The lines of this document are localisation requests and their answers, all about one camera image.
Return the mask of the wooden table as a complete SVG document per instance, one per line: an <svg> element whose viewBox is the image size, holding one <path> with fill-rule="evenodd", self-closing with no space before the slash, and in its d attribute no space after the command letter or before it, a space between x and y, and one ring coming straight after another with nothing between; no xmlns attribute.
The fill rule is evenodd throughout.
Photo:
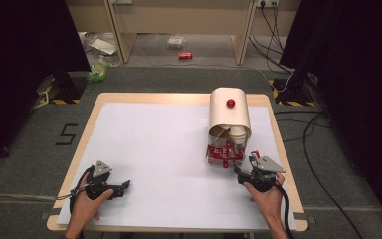
<svg viewBox="0 0 382 239"><path fill-rule="evenodd" d="M248 140L246 154L256 151L259 155L267 156L279 164L286 172L285 189L289 196L289 203L284 206L282 217L289 221L289 227L293 231L304 231L308 227L306 215L303 211L293 175L287 160L284 145L279 133L270 101L265 95L246 94L249 108L249 117L252 135ZM69 190L76 186L84 171L79 171L81 158L92 134L97 116L101 107L107 103L127 103L127 104L166 104L166 105L193 105L205 106L209 109L210 94L133 94L133 93L103 93L95 101L92 113L87 121L83 135L81 136L77 150L68 169L60 192L67 194ZM128 229L120 226L99 226L97 221L93 221L88 226L91 231L138 231L138 232L261 232L260 231L196 231L184 230L138 230Z"/></svg>

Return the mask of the white plastic packet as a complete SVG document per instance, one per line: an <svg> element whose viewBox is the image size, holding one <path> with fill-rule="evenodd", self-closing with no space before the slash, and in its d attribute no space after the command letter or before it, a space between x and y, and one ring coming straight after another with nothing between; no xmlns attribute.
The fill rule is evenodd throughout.
<svg viewBox="0 0 382 239"><path fill-rule="evenodd" d="M171 49L181 49L185 45L185 38L181 36L170 36L167 46Z"/></svg>

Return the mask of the white table mat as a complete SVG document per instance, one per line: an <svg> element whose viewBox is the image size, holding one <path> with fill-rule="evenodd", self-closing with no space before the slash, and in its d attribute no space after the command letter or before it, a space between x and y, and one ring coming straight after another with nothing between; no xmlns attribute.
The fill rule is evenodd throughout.
<svg viewBox="0 0 382 239"><path fill-rule="evenodd" d="M231 168L206 159L205 106L107 103L101 107L79 171L101 160L111 184L99 226L184 231L260 231L265 220Z"/></svg>

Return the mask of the black curtain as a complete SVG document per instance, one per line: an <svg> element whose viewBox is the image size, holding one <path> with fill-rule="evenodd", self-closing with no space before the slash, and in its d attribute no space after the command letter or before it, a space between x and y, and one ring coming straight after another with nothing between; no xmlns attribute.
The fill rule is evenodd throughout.
<svg viewBox="0 0 382 239"><path fill-rule="evenodd" d="M313 73L382 205L382 0L300 0L281 62Z"/></svg>
<svg viewBox="0 0 382 239"><path fill-rule="evenodd" d="M0 151L48 76L62 87L89 63L66 0L0 0Z"/></svg>

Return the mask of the black stand base striped edge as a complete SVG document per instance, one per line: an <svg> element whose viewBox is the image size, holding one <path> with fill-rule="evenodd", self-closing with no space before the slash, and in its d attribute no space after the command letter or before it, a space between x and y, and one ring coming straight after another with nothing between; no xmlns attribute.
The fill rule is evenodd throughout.
<svg viewBox="0 0 382 239"><path fill-rule="evenodd" d="M68 72L68 77L62 80L48 76L36 90L36 107L78 104L87 84L86 75L86 72Z"/></svg>
<svg viewBox="0 0 382 239"><path fill-rule="evenodd" d="M268 80L275 103L282 106L314 107L314 99L304 81L288 78Z"/></svg>

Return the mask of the light wooden desk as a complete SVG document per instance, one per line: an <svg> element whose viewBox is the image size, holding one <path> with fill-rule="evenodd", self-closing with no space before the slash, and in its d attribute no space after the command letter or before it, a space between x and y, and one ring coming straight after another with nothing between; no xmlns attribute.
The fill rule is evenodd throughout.
<svg viewBox="0 0 382 239"><path fill-rule="evenodd" d="M274 26L289 34L301 0L260 8L256 0L65 0L79 32L111 32L126 64L139 34L231 37L235 61L244 63L248 38L268 36Z"/></svg>

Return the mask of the person's right hand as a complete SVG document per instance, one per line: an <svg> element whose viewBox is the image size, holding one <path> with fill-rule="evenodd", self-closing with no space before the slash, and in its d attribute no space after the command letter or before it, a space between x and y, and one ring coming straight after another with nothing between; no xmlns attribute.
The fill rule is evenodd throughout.
<svg viewBox="0 0 382 239"><path fill-rule="evenodd" d="M266 192L260 192L248 182L244 183L244 187L251 195L250 201L256 203L266 221L276 222L281 220L283 195L278 189L272 187Z"/></svg>

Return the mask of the white paper cup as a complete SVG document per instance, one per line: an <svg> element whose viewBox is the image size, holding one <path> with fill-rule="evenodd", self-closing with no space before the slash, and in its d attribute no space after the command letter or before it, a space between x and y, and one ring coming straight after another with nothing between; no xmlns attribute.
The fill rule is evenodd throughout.
<svg viewBox="0 0 382 239"><path fill-rule="evenodd" d="M233 139L246 139L247 129L241 125L231 125L229 129L229 135Z"/></svg>

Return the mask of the person's left hand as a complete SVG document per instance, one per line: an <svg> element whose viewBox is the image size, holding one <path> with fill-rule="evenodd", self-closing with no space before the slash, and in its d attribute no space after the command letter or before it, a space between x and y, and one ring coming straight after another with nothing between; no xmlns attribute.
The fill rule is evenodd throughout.
<svg viewBox="0 0 382 239"><path fill-rule="evenodd" d="M99 208L112 196L112 194L113 190L108 189L97 199L89 199L84 190L79 192L74 203L70 221L78 224L87 224L92 219L100 220L98 214Z"/></svg>

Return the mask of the white wall socket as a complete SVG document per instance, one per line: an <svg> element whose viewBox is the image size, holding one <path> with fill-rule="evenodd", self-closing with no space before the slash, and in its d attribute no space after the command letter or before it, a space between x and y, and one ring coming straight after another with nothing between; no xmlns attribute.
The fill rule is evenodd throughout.
<svg viewBox="0 0 382 239"><path fill-rule="evenodd" d="M257 7L264 8L274 8L278 7L279 0L256 0Z"/></svg>

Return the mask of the green and yellow bag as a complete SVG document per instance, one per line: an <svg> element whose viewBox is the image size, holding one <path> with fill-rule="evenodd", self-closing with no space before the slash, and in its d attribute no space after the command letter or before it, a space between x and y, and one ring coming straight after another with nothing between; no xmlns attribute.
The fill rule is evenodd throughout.
<svg viewBox="0 0 382 239"><path fill-rule="evenodd" d="M102 63L95 63L91 65L91 69L87 74L89 82L102 82L107 75L108 65Z"/></svg>

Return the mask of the pile of white wrapping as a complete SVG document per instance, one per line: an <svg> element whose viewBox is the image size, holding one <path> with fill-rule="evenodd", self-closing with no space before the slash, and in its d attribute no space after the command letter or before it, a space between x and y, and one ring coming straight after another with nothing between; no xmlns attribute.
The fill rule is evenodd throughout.
<svg viewBox="0 0 382 239"><path fill-rule="evenodd" d="M79 32L78 35L91 65L101 63L117 67L120 64L118 49L111 33Z"/></svg>

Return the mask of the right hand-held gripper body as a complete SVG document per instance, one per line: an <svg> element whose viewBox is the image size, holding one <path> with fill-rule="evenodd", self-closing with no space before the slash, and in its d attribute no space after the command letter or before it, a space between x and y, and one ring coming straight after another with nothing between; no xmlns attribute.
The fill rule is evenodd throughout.
<svg viewBox="0 0 382 239"><path fill-rule="evenodd" d="M243 172L243 176L238 177L238 183L244 184L245 182L253 185L258 191L266 192L270 190L277 181L278 173L285 173L286 171L267 156L258 157L258 166L252 166L252 170L247 173Z"/></svg>

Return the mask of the brown paper cup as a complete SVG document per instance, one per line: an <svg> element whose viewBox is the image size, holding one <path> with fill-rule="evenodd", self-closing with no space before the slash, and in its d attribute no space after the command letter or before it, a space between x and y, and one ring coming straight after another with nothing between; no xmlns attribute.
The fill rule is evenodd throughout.
<svg viewBox="0 0 382 239"><path fill-rule="evenodd" d="M214 138L230 138L229 131L221 127L212 127L209 130L209 135Z"/></svg>

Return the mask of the white container with red knobs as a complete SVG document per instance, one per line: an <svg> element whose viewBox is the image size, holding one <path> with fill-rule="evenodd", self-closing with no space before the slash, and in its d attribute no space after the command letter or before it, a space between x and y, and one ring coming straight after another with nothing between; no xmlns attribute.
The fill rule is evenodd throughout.
<svg viewBox="0 0 382 239"><path fill-rule="evenodd" d="M214 138L209 135L212 127L229 130L231 125L241 125L247 129L246 139ZM210 94L209 127L206 158L209 164L228 168L240 165L252 135L247 97L238 88L217 88Z"/></svg>

